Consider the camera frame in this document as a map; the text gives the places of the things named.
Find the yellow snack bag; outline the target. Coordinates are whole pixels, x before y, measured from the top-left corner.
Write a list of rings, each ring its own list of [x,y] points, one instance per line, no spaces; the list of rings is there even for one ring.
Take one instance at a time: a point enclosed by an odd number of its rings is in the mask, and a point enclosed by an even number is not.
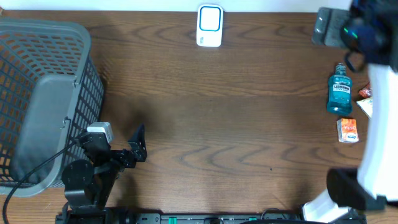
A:
[[[366,114],[368,118],[373,115],[373,98],[365,98],[356,102],[356,104],[361,108],[361,110]]]

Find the teal mouthwash bottle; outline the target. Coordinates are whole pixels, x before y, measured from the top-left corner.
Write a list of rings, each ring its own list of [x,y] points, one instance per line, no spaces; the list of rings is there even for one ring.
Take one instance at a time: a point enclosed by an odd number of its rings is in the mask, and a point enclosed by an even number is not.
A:
[[[348,116],[352,112],[352,84],[352,80],[346,75],[345,65],[339,63],[335,67],[335,73],[328,80],[327,111],[342,116]]]

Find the white barcode scanner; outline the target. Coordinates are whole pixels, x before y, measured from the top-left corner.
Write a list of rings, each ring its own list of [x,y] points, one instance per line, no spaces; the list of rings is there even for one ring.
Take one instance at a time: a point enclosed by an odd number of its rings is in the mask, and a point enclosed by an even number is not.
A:
[[[223,14],[221,6],[203,4],[198,8],[197,45],[200,47],[219,47],[223,34]]]

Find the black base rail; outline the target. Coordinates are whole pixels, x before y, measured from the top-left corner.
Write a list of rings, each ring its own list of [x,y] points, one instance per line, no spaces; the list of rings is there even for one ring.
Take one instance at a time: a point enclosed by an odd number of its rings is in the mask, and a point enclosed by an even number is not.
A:
[[[130,224],[240,224],[240,223],[306,223],[296,214],[266,213],[264,215],[161,215],[158,213],[124,213],[111,217],[101,214],[78,217],[57,215],[55,224],[62,223],[130,223]]]

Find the small orange box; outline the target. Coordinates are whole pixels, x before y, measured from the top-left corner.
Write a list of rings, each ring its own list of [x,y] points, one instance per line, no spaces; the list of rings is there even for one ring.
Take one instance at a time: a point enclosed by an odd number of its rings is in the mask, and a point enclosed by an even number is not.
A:
[[[359,141],[356,120],[341,118],[336,122],[338,140],[344,143],[355,143]]]

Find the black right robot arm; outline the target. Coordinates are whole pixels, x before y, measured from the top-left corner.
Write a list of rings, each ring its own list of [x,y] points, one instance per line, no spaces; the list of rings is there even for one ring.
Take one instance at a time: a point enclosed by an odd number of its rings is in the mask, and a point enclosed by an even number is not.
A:
[[[302,207],[307,223],[336,223],[355,210],[397,206],[397,1],[353,1],[349,9],[321,7],[312,41],[348,49],[352,72],[368,69],[373,89],[363,160],[330,169],[326,190]]]

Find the dark grey plastic basket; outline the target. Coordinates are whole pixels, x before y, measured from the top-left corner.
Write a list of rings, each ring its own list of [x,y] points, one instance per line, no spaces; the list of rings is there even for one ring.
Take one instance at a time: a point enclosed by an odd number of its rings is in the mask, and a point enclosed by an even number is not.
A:
[[[73,22],[1,19],[1,193],[30,197],[62,185],[84,159],[74,138],[100,117],[104,86],[91,37]]]

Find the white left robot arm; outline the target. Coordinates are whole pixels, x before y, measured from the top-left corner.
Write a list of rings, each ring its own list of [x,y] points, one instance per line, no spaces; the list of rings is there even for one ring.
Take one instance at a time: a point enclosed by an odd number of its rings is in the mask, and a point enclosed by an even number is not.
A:
[[[75,137],[87,159],[65,166],[62,182],[67,203],[56,223],[135,223],[136,215],[126,208],[107,207],[116,179],[125,169],[147,159],[145,126],[138,127],[128,140],[129,149],[112,150],[114,139],[108,122],[95,122]]]

